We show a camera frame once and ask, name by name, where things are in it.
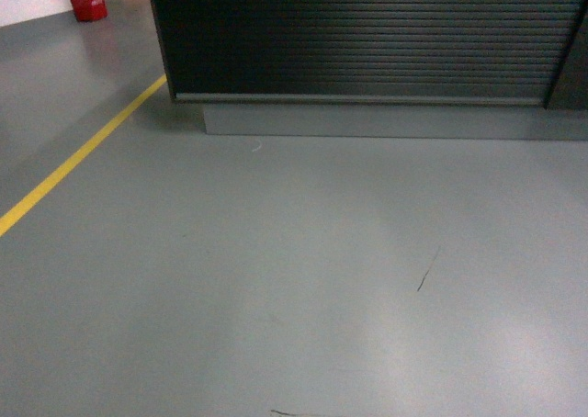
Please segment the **epoxy floor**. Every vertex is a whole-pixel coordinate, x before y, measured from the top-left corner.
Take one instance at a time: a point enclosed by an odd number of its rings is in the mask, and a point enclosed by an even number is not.
[[[108,8],[0,61],[3,213],[163,73]],[[0,238],[0,415],[588,414],[587,143],[198,116],[161,88]]]

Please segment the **yellow stripe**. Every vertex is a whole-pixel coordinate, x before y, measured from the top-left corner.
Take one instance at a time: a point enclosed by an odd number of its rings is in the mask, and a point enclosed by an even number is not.
[[[60,181],[62,181],[72,170],[87,157],[102,141],[105,140],[113,130],[118,128],[120,124],[127,119],[141,104],[153,95],[161,85],[165,83],[165,76],[159,79],[142,92],[140,96],[135,98],[127,107],[120,111],[116,117],[107,123],[107,125],[99,130],[94,137],[88,140],[84,146],[78,149],[70,158],[65,160],[51,175],[45,178],[37,187],[31,190],[28,195],[20,200],[13,208],[11,208],[2,218],[0,218],[0,237],[12,228],[22,217],[27,215],[28,211],[33,209],[43,197],[51,192]]]

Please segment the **roller shutter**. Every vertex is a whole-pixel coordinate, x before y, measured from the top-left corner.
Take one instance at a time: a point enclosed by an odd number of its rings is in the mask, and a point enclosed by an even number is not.
[[[179,98],[540,104],[583,0],[153,0]]]

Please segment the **gray cabinet base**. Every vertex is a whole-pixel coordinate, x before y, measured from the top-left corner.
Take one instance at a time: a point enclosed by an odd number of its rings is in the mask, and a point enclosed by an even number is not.
[[[205,104],[206,132],[588,141],[588,111],[534,107]]]

